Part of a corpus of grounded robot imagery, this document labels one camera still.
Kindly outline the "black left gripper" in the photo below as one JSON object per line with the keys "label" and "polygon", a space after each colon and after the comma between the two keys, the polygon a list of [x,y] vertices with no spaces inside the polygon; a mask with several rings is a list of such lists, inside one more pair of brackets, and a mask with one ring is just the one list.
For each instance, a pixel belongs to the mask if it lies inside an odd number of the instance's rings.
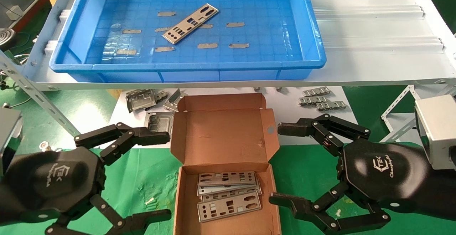
{"label": "black left gripper", "polygon": [[[170,140],[168,132],[119,122],[76,136],[78,148],[68,152],[13,157],[1,179],[1,225],[41,223],[60,216],[79,219],[92,209],[91,197],[104,189],[104,165],[112,165],[135,145],[162,145]],[[108,142],[99,157],[89,150]]]}

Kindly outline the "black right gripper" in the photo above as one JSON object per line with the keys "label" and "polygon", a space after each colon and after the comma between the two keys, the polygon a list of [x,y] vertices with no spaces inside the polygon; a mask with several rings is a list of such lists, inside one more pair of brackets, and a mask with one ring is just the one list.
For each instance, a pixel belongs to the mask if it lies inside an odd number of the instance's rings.
{"label": "black right gripper", "polygon": [[[273,192],[271,204],[290,209],[295,219],[313,223],[326,235],[346,235],[383,228],[390,216],[417,213],[455,220],[455,171],[435,170],[420,147],[368,141],[368,128],[323,114],[279,123],[279,135],[312,137],[334,157],[340,157],[340,182],[315,202],[299,196]],[[344,147],[334,134],[353,142]],[[345,195],[369,214],[334,219],[327,210]]]}

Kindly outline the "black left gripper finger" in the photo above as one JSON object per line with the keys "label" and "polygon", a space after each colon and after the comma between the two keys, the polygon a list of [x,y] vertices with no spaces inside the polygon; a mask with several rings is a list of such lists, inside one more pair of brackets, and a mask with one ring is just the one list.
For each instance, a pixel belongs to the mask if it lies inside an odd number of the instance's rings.
{"label": "black left gripper finger", "polygon": [[[90,204],[111,222],[112,227],[106,235],[143,235],[150,224],[171,219],[169,209],[137,213],[122,218],[99,194],[90,198]],[[70,217],[61,215],[55,223],[47,227],[45,234],[86,235],[86,233],[67,228],[70,221]]]}

